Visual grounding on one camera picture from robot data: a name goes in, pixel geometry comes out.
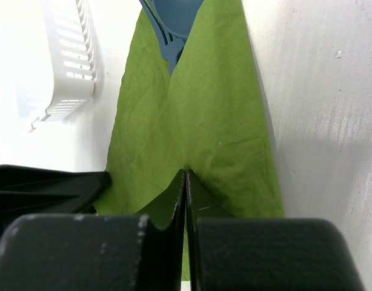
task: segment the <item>black plastic object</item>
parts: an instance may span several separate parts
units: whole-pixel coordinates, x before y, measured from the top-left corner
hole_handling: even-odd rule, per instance
[[[107,172],[0,166],[0,236],[21,215],[84,212],[110,183]]]
[[[142,290],[180,290],[185,226],[185,172],[178,171],[168,188],[138,214],[149,215],[160,234],[149,239],[144,253],[147,281]]]
[[[160,238],[147,215],[22,216],[0,241],[0,290],[172,290],[151,280],[169,268],[150,261]]]
[[[0,290],[179,291],[185,204],[192,291],[364,289],[329,222],[229,218],[179,171],[138,215],[17,219],[0,240]]]
[[[0,290],[180,290],[184,172],[148,215],[27,215],[0,241]]]
[[[186,173],[186,211],[187,211],[187,237],[190,264],[191,289],[201,290],[197,286],[201,274],[199,270],[199,256],[197,249],[197,224],[202,218],[233,218],[230,212],[222,206],[201,186],[193,171]]]
[[[363,290],[346,243],[315,219],[210,219],[197,223],[197,289]]]

